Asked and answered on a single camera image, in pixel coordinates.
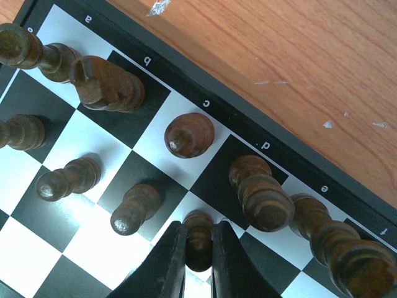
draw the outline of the white square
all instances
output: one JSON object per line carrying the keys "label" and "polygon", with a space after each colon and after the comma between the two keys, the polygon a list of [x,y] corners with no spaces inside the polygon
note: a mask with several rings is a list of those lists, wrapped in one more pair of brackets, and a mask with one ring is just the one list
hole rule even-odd
{"label": "white square", "polygon": [[211,285],[186,271],[184,298],[211,298]]}
{"label": "white square", "polygon": [[0,149],[0,209],[11,215],[41,164],[24,151]]}
{"label": "white square", "polygon": [[[44,45],[54,42],[63,43],[82,56],[94,55],[107,59],[114,47],[102,37],[89,30],[78,20],[54,5],[48,13],[40,30],[33,28],[33,32],[40,38]],[[77,107],[80,103],[76,89],[72,84],[60,84],[46,79],[38,68],[25,71],[40,84],[58,95],[68,104]]]}
{"label": "white square", "polygon": [[309,241],[294,234],[290,227],[265,233],[250,225],[247,232],[300,270],[313,258]]}
{"label": "white square", "polygon": [[[164,133],[176,117],[192,112],[204,114],[212,121],[215,128],[215,140],[204,154],[195,158],[179,158],[168,151]],[[230,133],[228,128],[188,99],[171,91],[133,150],[186,189],[190,189]]]}
{"label": "white square", "polygon": [[289,284],[282,294],[283,298],[337,298],[337,296],[310,278],[304,272]]}
{"label": "white square", "polygon": [[95,205],[64,251],[83,270],[114,290],[145,260],[152,246],[138,233],[121,236],[110,225],[110,213]]}
{"label": "white square", "polygon": [[301,193],[311,194],[328,208],[329,214],[333,220],[340,220],[343,222],[346,218],[348,218],[348,215],[345,212],[336,207],[334,204],[330,203],[322,195],[312,190],[312,188],[308,187],[305,183],[294,176],[289,176],[288,179],[283,183],[282,187],[283,190],[290,196]]}
{"label": "white square", "polygon": [[[206,212],[213,221],[218,224],[221,220],[227,220],[238,238],[243,235],[244,230],[240,228],[238,225],[236,225],[234,222],[231,220],[228,220],[223,214],[219,213],[217,210],[215,210],[213,207],[208,205],[206,202],[201,200],[199,197],[197,197],[195,194],[191,193],[190,191],[185,195],[183,200],[179,203],[179,205],[175,208],[174,212],[169,216],[165,224],[161,227],[159,232],[154,236],[153,240],[151,241],[152,245],[155,245],[161,236],[164,234],[164,232],[167,230],[168,226],[171,224],[173,221],[179,221],[183,222],[186,215],[191,213],[192,211],[199,210],[199,211],[204,211]],[[189,268],[187,268],[189,272],[197,276],[203,281],[206,281],[210,276],[211,276],[211,268],[204,271],[204,272],[194,272],[191,271]]]}
{"label": "white square", "polygon": [[53,171],[76,158],[92,156],[100,163],[102,174],[99,183],[84,195],[96,203],[130,152],[131,149],[113,135],[75,111],[43,165]]}
{"label": "white square", "polygon": [[9,217],[0,231],[0,280],[25,298],[32,298],[61,253]]}

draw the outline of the black square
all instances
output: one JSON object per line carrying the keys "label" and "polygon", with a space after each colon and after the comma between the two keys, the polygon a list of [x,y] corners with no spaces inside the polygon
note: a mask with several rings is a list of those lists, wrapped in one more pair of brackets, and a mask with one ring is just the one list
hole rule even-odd
{"label": "black square", "polygon": [[[243,142],[230,135],[190,191],[246,230],[249,224],[245,219],[237,194],[229,182],[231,164],[243,155],[259,156]],[[268,162],[268,164],[272,169],[273,177],[283,184],[288,175],[272,163]]]}
{"label": "black square", "polygon": [[84,297],[105,298],[112,292],[79,266],[61,256],[34,298]]}
{"label": "black square", "polygon": [[3,228],[8,218],[9,216],[3,210],[0,210],[0,231]]}
{"label": "black square", "polygon": [[141,79],[146,92],[143,105],[131,113],[94,111],[85,108],[82,104],[78,110],[124,144],[133,148],[167,99],[170,90],[116,52],[112,52],[108,60]]}
{"label": "black square", "polygon": [[9,120],[17,114],[36,115],[45,126],[44,144],[26,151],[43,163],[75,109],[38,83],[19,71],[5,98],[0,104],[0,119]]}
{"label": "black square", "polygon": [[124,194],[138,183],[148,183],[158,190],[163,204],[147,220],[138,233],[151,241],[187,193],[187,189],[132,151],[98,201],[112,213],[122,202]]}
{"label": "black square", "polygon": [[[348,225],[350,225],[352,228],[354,228],[354,230],[357,231],[357,233],[359,233],[360,237],[362,240],[371,240],[371,241],[375,241],[378,242],[379,244],[381,244],[382,246],[384,246],[381,242],[379,242],[375,237],[371,236],[371,234],[369,234],[367,231],[365,231],[364,229],[362,229],[361,227],[359,227],[358,225],[356,225],[355,223],[353,223],[350,219],[346,219],[345,223],[347,223]],[[395,259],[397,260],[397,253],[395,253],[393,250],[390,250],[391,254],[395,257]]]}
{"label": "black square", "polygon": [[37,179],[49,170],[42,166],[12,213],[12,217],[60,252],[68,246],[94,203],[82,194],[72,194],[57,202],[38,197]]}
{"label": "black square", "polygon": [[8,83],[10,82],[10,79],[15,72],[15,68],[0,64],[0,97],[2,96],[4,90],[7,88]]}
{"label": "black square", "polygon": [[281,294],[300,270],[248,233],[240,238],[247,255],[264,279]]}
{"label": "black square", "polygon": [[303,269],[303,272],[309,275],[323,287],[337,295],[339,298],[346,298],[346,296],[332,283],[327,267],[321,265],[316,261],[316,259],[311,259],[311,261]]}
{"label": "black square", "polygon": [[0,281],[0,297],[1,298],[24,298],[22,295],[16,293],[16,291],[12,290],[7,285],[3,284]]}

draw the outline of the wood grain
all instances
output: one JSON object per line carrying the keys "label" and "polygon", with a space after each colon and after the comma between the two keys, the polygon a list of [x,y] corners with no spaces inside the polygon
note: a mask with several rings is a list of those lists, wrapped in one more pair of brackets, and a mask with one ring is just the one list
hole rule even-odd
{"label": "wood grain", "polygon": [[397,208],[397,2],[109,2]]}

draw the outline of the white paint chip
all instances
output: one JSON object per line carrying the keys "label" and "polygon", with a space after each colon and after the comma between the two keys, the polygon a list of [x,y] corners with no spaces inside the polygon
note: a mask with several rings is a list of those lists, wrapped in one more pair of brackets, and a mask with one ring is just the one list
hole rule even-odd
{"label": "white paint chip", "polygon": [[263,82],[256,82],[255,85],[265,85],[265,84],[269,84],[269,81],[263,81]]}
{"label": "white paint chip", "polygon": [[323,127],[325,127],[326,129],[331,129],[331,128],[333,128],[334,127],[334,124],[333,124],[333,122],[332,121],[327,121],[327,122],[325,122],[324,124],[323,124]]}
{"label": "white paint chip", "polygon": [[379,126],[383,129],[385,129],[387,126],[389,126],[389,123],[387,123],[387,122],[372,122],[372,125]]}
{"label": "white paint chip", "polygon": [[149,11],[149,13],[146,15],[147,17],[151,17],[151,16],[156,16],[159,14],[162,14],[168,4],[171,3],[171,0],[161,0],[161,1],[156,1],[156,3],[153,4],[153,7],[151,8],[151,10]]}

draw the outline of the chess piece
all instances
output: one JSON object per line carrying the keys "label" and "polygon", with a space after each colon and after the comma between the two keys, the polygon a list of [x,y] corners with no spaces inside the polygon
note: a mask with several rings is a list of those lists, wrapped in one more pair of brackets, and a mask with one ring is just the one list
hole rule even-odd
{"label": "chess piece", "polygon": [[211,120],[199,113],[176,117],[167,127],[164,139],[168,150],[180,158],[192,158],[206,152],[215,138]]}
{"label": "chess piece", "polygon": [[193,211],[183,224],[187,226],[186,265],[195,272],[203,272],[212,266],[213,220],[207,213]]}
{"label": "chess piece", "polygon": [[43,45],[36,35],[18,25],[0,25],[2,64],[24,70],[38,67],[47,79],[67,83],[70,66],[79,56],[76,50],[62,43]]}
{"label": "chess piece", "polygon": [[110,224],[123,236],[136,233],[143,223],[152,218],[161,206],[159,192],[149,184],[137,184],[124,195],[123,202],[114,210]]}
{"label": "chess piece", "polygon": [[291,198],[272,177],[272,170],[262,158],[239,157],[230,167],[229,181],[254,228],[274,232],[286,227],[293,218]]}
{"label": "chess piece", "polygon": [[82,194],[100,180],[99,165],[88,157],[70,161],[63,169],[43,174],[36,182],[36,192],[44,201],[55,202],[72,192]]}
{"label": "chess piece", "polygon": [[0,120],[0,148],[9,145],[16,150],[36,149],[44,138],[44,125],[36,116],[16,115],[7,122]]}
{"label": "chess piece", "polygon": [[329,270],[335,286],[349,297],[381,298],[397,285],[393,255],[380,243],[361,240],[348,224],[332,220],[326,206],[308,194],[292,196],[290,228],[310,241],[315,259]]}
{"label": "chess piece", "polygon": [[140,79],[100,57],[78,58],[69,76],[80,101],[88,109],[132,112],[145,100]]}

